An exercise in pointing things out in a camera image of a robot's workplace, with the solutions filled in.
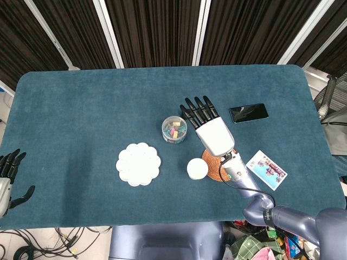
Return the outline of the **left black-fingered robot hand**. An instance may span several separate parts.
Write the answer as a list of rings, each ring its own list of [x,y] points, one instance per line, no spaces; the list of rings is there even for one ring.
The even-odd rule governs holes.
[[[26,201],[28,201],[35,191],[35,186],[28,188],[25,195],[12,200],[12,186],[14,184],[19,165],[25,158],[26,152],[20,153],[20,149],[1,156],[1,218],[3,218],[8,210],[13,209]]]

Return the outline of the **right black-fingered robot hand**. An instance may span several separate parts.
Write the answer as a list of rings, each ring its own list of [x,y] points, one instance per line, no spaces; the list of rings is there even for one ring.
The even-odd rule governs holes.
[[[182,115],[190,122],[196,135],[208,152],[215,157],[227,157],[232,153],[235,140],[224,120],[207,96],[194,97],[194,102],[185,98],[180,105]]]

